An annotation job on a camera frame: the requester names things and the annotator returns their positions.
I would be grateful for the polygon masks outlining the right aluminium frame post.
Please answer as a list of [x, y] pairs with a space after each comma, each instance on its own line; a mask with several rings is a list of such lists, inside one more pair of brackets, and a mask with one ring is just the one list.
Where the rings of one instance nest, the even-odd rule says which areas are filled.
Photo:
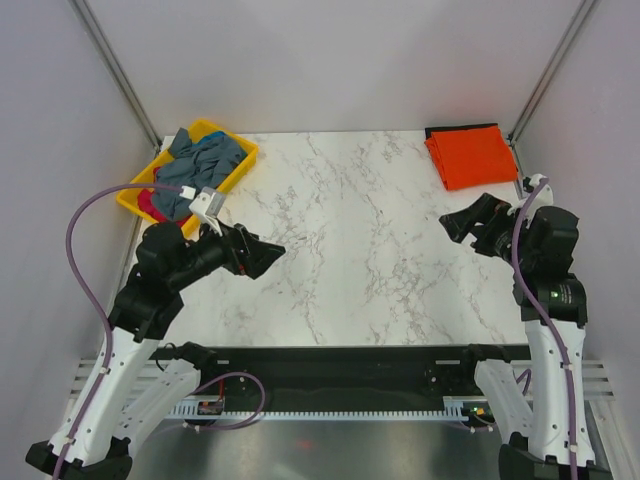
[[508, 144], [515, 147], [532, 120], [544, 96], [552, 85], [571, 49], [577, 43], [590, 18], [599, 6], [599, 0], [581, 0], [542, 70], [531, 94], [521, 110], [513, 128], [507, 135]]

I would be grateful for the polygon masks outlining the folded black t shirt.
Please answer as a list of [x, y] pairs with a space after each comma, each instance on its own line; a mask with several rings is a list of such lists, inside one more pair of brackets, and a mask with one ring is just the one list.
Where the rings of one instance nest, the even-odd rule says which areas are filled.
[[467, 125], [453, 125], [453, 126], [437, 126], [437, 127], [427, 127], [424, 129], [424, 132], [425, 132], [425, 139], [429, 140], [435, 133], [439, 133], [439, 132], [467, 131], [467, 130], [476, 130], [476, 129], [497, 127], [497, 126], [498, 124], [495, 122], [467, 124]]

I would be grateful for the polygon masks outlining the aluminium extrusion rail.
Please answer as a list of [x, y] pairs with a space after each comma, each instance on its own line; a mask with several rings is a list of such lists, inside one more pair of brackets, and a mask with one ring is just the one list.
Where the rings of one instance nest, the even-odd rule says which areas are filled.
[[[89, 373], [94, 366], [93, 360], [82, 360], [69, 394], [70, 399], [77, 399], [88, 380]], [[460, 378], [463, 373], [461, 363], [458, 360], [435, 360], [427, 365], [421, 375], [426, 379], [429, 390], [435, 393], [435, 397], [452, 397], [455, 399], [467, 399], [468, 401], [483, 401], [485, 396], [478, 387], [470, 385]], [[148, 361], [132, 387], [131, 398], [141, 394], [157, 378], [162, 371], [154, 360]], [[586, 360], [582, 367], [584, 398], [586, 400], [611, 399], [614, 397], [608, 374], [603, 364], [595, 360]]]

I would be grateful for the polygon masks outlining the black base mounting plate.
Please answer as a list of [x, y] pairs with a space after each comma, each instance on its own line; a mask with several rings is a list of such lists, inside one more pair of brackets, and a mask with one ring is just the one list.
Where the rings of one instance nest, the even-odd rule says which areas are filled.
[[462, 378], [475, 386], [473, 370], [483, 359], [527, 360], [524, 345], [377, 347], [202, 347], [191, 354], [203, 381], [228, 372], [251, 379], [225, 381], [225, 403], [254, 411], [364, 411], [436, 407], [423, 369], [435, 360], [458, 360]]

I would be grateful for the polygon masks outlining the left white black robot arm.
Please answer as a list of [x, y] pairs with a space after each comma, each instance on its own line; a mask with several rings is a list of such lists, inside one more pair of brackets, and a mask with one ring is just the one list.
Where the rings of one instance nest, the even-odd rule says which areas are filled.
[[166, 370], [137, 399], [131, 390], [184, 306], [182, 290], [224, 268], [257, 279], [285, 254], [243, 225], [206, 228], [196, 241], [174, 223], [147, 228], [137, 262], [107, 318], [106, 338], [66, 422], [33, 444], [26, 461], [54, 479], [124, 479], [140, 447], [181, 398], [219, 382], [214, 354], [194, 343], [176, 349]]

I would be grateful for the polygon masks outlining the pink red t shirt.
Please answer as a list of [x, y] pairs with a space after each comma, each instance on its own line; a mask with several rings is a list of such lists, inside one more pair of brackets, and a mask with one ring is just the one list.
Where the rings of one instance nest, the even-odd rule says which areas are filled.
[[154, 191], [151, 190], [151, 189], [143, 189], [143, 190], [141, 190], [140, 193], [137, 196], [138, 208], [142, 212], [146, 213], [151, 218], [153, 218], [155, 221], [157, 221], [157, 222], [166, 222], [167, 218], [162, 214], [162, 212], [160, 210], [158, 210], [154, 206], [154, 204], [152, 202], [153, 193], [154, 193]]

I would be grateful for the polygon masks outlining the grey t shirt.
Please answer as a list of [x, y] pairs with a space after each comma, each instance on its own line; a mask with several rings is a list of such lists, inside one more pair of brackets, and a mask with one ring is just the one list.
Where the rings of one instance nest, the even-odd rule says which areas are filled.
[[[246, 158], [245, 151], [227, 134], [204, 145], [196, 146], [197, 142], [186, 129], [177, 132], [168, 149], [173, 160], [156, 171], [158, 184], [189, 186], [197, 193], [204, 187], [217, 189]], [[155, 190], [152, 202], [172, 222], [182, 221], [191, 214], [190, 201], [178, 192]]]

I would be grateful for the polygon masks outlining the left aluminium frame post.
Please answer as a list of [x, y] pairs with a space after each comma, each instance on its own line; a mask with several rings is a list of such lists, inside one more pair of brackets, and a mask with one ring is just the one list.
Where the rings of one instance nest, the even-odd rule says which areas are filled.
[[162, 138], [146, 112], [90, 3], [86, 0], [69, 0], [68, 4], [84, 28], [136, 122], [143, 130], [146, 139], [152, 145], [154, 151], [159, 152]]

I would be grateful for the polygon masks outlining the teal blue t shirt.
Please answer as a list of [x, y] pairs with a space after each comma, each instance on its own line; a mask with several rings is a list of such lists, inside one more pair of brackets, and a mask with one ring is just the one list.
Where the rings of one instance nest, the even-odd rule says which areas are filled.
[[221, 131], [221, 130], [214, 131], [214, 132], [202, 137], [197, 143], [195, 143], [195, 145], [196, 146], [204, 145], [204, 144], [207, 144], [208, 142], [213, 141], [214, 139], [217, 139], [217, 138], [220, 138], [220, 137], [224, 137], [225, 135], [226, 135], [226, 133], [224, 131]]

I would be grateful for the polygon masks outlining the aluminium frame post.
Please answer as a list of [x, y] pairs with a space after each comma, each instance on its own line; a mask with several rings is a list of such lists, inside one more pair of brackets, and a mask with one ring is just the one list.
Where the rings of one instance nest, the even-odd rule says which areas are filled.
[[159, 152], [162, 138], [146, 112], [90, 3], [86, 0], [69, 0], [68, 4], [84, 28], [136, 122], [143, 130], [146, 139], [152, 145], [154, 151]]
[[581, 0], [542, 70], [531, 94], [521, 110], [513, 128], [507, 135], [508, 144], [515, 147], [532, 120], [544, 96], [552, 85], [571, 49], [577, 43], [590, 18], [599, 6], [599, 0]]

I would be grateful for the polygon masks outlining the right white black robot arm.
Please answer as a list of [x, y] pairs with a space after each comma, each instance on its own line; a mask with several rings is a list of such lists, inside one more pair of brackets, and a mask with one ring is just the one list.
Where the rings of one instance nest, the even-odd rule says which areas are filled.
[[498, 257], [514, 270], [513, 295], [531, 355], [533, 398], [528, 400], [500, 347], [472, 345], [458, 368], [467, 392], [483, 393], [502, 438], [503, 479], [609, 479], [598, 465], [588, 432], [582, 376], [586, 292], [571, 273], [579, 219], [540, 206], [531, 219], [490, 194], [439, 222], [449, 238], [473, 236], [474, 251]]

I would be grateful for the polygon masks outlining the orange t shirt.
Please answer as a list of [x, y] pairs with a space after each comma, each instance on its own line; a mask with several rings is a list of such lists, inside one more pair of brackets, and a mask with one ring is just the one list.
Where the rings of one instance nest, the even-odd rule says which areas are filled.
[[513, 182], [518, 169], [499, 126], [435, 133], [425, 146], [447, 191]]

